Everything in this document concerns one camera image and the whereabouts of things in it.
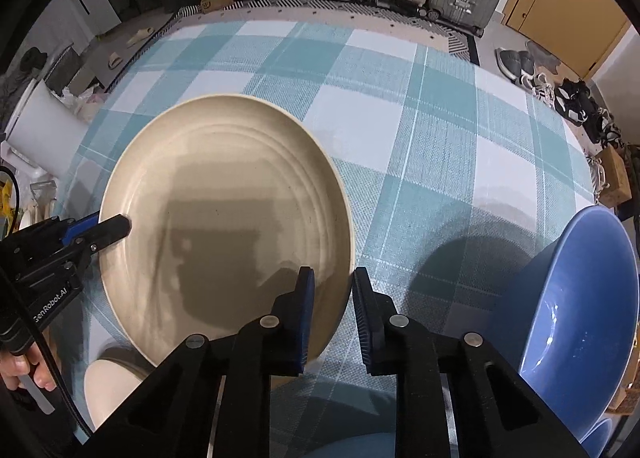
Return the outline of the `person's left hand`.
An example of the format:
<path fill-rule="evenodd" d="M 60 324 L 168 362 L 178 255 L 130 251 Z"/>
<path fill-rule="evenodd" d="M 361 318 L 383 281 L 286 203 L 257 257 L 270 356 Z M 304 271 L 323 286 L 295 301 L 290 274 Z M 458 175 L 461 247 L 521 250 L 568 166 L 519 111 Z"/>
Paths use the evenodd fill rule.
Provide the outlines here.
<path fill-rule="evenodd" d="M 35 343 L 24 355 L 12 355 L 7 350 L 1 350 L 0 372 L 2 381 L 11 391 L 24 386 L 23 376 L 32 376 L 40 389 L 51 392 L 56 388 L 51 371 Z"/>

